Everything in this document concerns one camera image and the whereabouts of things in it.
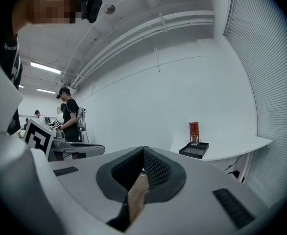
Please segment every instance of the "white blind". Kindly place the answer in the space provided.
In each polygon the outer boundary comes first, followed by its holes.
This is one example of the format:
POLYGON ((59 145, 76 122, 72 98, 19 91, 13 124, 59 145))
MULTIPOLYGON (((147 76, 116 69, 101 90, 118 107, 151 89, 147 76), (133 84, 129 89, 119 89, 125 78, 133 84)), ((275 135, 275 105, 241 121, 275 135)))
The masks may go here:
POLYGON ((249 76, 258 136, 273 140, 246 181, 272 206, 287 196, 287 18, 274 0, 232 0, 224 35, 249 76))

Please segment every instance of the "white table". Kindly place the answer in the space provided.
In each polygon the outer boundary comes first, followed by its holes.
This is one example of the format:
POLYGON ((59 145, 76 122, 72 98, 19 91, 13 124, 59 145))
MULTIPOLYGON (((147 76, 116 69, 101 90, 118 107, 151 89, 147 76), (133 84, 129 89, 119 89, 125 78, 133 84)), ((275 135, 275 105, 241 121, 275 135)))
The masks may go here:
MULTIPOLYGON (((177 136, 174 138, 170 151, 178 153, 190 141, 186 138, 177 136)), ((247 176, 252 164, 251 152, 262 147, 270 145, 273 140, 265 139, 257 136, 250 137, 233 137, 229 140, 205 140, 203 142, 209 143, 209 148, 203 156, 203 161, 216 161, 238 157, 243 154, 248 154, 243 172, 239 175, 239 181, 247 176)))

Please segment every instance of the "fluorescent light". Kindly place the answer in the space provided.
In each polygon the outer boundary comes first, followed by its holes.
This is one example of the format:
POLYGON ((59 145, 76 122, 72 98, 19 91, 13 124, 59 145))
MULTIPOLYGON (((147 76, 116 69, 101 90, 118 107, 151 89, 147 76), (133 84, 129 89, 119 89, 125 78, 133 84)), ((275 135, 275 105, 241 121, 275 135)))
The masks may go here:
POLYGON ((61 74, 60 70, 57 70, 57 69, 54 69, 54 68, 51 68, 51 67, 48 67, 48 66, 45 66, 45 65, 36 64, 34 62, 30 62, 30 65, 32 67, 36 67, 36 68, 40 68, 40 69, 43 69, 43 70, 46 70, 46 71, 50 71, 50 72, 54 72, 54 73, 57 73, 57 74, 61 74))
POLYGON ((40 92, 47 92, 47 93, 51 93, 51 94, 55 94, 55 92, 51 92, 51 91, 46 91, 46 90, 41 90, 41 89, 37 89, 40 92))

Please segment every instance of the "black tray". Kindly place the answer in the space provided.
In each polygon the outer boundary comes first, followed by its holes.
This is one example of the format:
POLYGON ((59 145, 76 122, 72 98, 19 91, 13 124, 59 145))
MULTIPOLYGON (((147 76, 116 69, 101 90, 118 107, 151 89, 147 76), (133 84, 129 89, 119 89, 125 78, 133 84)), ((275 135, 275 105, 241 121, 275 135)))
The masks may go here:
POLYGON ((179 150, 179 154, 202 159, 204 154, 209 148, 209 143, 199 143, 198 145, 192 145, 190 142, 183 149, 179 150))

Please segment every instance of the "white pipe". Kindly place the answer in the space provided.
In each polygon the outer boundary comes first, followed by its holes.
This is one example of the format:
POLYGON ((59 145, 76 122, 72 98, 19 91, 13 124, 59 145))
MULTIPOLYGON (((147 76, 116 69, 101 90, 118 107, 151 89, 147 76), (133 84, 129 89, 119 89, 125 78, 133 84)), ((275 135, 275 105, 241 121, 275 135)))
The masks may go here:
MULTIPOLYGON (((173 13, 169 14, 166 16, 163 16, 165 20, 172 20, 180 17, 190 17, 190 16, 207 16, 207 15, 214 15, 214 11, 212 10, 195 10, 195 11, 185 11, 185 12, 178 12, 178 13, 173 13)), ((155 18, 153 20, 150 20, 148 22, 145 22, 129 31, 127 31, 125 34, 122 36, 118 37, 115 39, 112 43, 110 43, 107 47, 105 47, 101 52, 99 52, 92 60, 88 62, 88 64, 80 71, 79 74, 82 75, 83 72, 85 72, 86 69, 96 60, 98 59, 101 55, 103 55, 106 51, 108 51, 111 47, 119 43, 120 41, 124 40, 125 38, 129 37, 130 35, 136 33, 139 30, 142 30, 148 26, 161 23, 161 18, 155 18)), ((77 81, 77 77, 75 78, 74 82, 72 83, 75 86, 75 83, 77 81)))
MULTIPOLYGON (((181 20, 177 22, 171 22, 168 23, 168 30, 170 29, 175 29, 175 28, 180 28, 180 27, 186 27, 190 25, 208 25, 208 24, 213 24, 214 20, 213 19, 191 19, 191 20, 181 20)), ((108 52, 106 55, 104 55, 101 59, 99 59, 96 63, 90 67, 90 69, 85 73, 83 77, 76 77, 76 79, 73 82, 73 86, 78 86, 87 76, 89 76, 92 72, 96 71, 100 66, 102 66, 104 63, 106 63, 108 60, 125 50, 126 48, 134 45, 135 43, 151 37, 153 35, 159 34, 161 32, 164 32, 163 26, 159 26, 150 30, 147 30, 145 32, 142 32, 140 35, 136 35, 131 39, 128 39, 121 45, 115 47, 113 50, 108 52)))
MULTIPOLYGON (((161 7, 154 8, 154 9, 151 9, 151 10, 149 10, 149 11, 146 11, 146 12, 144 12, 144 13, 142 13, 142 14, 139 14, 139 15, 133 17, 133 18, 130 18, 128 21, 126 21, 126 22, 124 22, 123 24, 119 25, 118 28, 116 28, 113 32, 110 32, 110 34, 109 34, 108 36, 106 36, 105 38, 101 39, 101 41, 106 40, 106 39, 107 39, 110 35, 112 35, 115 31, 118 31, 118 30, 119 30, 120 28, 122 28, 125 24, 129 24, 131 21, 135 21, 137 18, 142 18, 142 17, 143 17, 144 15, 146 15, 146 14, 149 14, 149 13, 151 13, 151 12, 153 12, 153 11, 160 11, 160 10, 166 8, 166 7, 170 7, 170 6, 175 7, 175 6, 178 6, 178 5, 180 5, 180 4, 186 4, 186 3, 195 3, 195 1, 187 1, 187 2, 178 2, 178 3, 167 4, 167 5, 164 5, 164 6, 161 6, 161 7)), ((93 48, 89 50, 89 52, 88 52, 88 54, 87 54, 86 56, 90 56, 91 53, 92 53, 92 50, 93 50, 93 48)), ((73 74, 71 80, 74 78, 74 76, 78 73, 78 70, 79 70, 85 63, 86 63, 86 57, 85 57, 85 58, 81 61, 81 63, 79 64, 79 66, 78 66, 77 70, 75 71, 75 73, 73 74)))

